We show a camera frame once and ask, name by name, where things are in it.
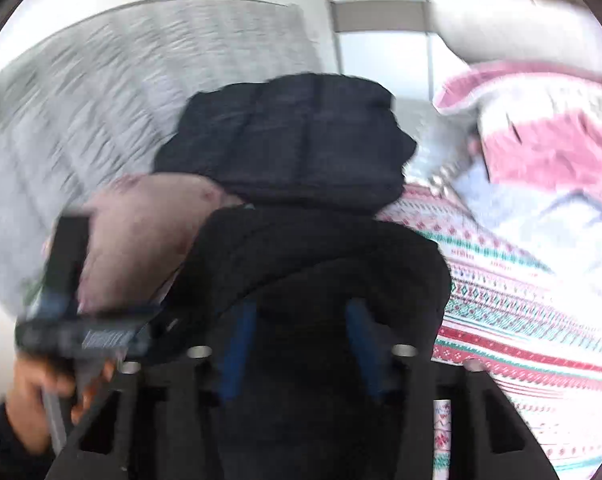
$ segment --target folded black clothing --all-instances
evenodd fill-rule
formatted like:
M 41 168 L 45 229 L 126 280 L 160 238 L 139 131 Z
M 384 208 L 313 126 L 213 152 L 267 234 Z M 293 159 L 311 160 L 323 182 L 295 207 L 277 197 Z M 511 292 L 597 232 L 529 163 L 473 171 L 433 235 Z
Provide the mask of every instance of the folded black clothing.
M 277 206 L 212 214 L 166 303 L 180 313 L 170 346 L 207 344 L 219 370 L 234 313 L 243 335 L 254 317 L 235 397 L 211 411 L 224 477 L 369 480 L 374 449 L 391 470 L 401 412 L 371 400 L 348 305 L 354 299 L 374 318 L 364 352 L 379 346 L 391 359 L 392 345 L 405 343 L 429 357 L 450 286 L 436 243 L 399 224 Z M 382 446 L 371 430 L 379 425 Z
M 369 80 L 313 73 L 200 92 L 154 171 L 201 174 L 256 204 L 373 214 L 400 197 L 416 148 L 392 98 Z

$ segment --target metal screw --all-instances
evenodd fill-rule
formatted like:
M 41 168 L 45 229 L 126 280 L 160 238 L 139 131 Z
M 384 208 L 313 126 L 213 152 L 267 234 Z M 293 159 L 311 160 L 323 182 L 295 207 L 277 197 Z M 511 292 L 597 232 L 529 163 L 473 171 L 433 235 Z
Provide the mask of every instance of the metal screw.
M 186 355 L 190 359 L 203 359 L 212 355 L 212 348 L 209 346 L 193 346 L 188 348 Z
M 484 372 L 485 366 L 480 359 L 466 359 L 463 361 L 463 368 L 469 372 Z
M 392 353 L 397 357 L 414 357 L 419 351 L 411 345 L 394 345 Z
M 141 365 L 136 361 L 124 361 L 123 363 L 119 363 L 119 371 L 122 374 L 136 374 L 140 369 Z

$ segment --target gray mattress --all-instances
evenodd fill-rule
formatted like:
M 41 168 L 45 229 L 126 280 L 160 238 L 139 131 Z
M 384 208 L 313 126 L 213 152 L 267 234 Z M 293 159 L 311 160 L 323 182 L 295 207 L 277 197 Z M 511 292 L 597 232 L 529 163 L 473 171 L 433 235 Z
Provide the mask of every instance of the gray mattress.
M 77 23 L 0 73 L 0 302 L 18 314 L 59 212 L 148 171 L 186 99 L 321 72 L 298 7 L 152 0 Z

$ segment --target human hand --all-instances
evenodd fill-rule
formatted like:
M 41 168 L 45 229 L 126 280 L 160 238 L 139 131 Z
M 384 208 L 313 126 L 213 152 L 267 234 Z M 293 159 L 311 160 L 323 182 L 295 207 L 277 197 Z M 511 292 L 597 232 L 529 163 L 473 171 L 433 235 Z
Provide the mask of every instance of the human hand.
M 106 363 L 101 376 L 86 388 L 72 418 L 76 424 L 89 407 L 100 384 L 109 381 L 114 364 Z M 70 397 L 75 391 L 75 381 L 58 372 L 52 364 L 41 358 L 19 354 L 14 363 L 14 384 L 6 396 L 6 416 L 14 434 L 31 455 L 41 455 L 50 446 L 50 429 L 41 401 L 41 392 Z

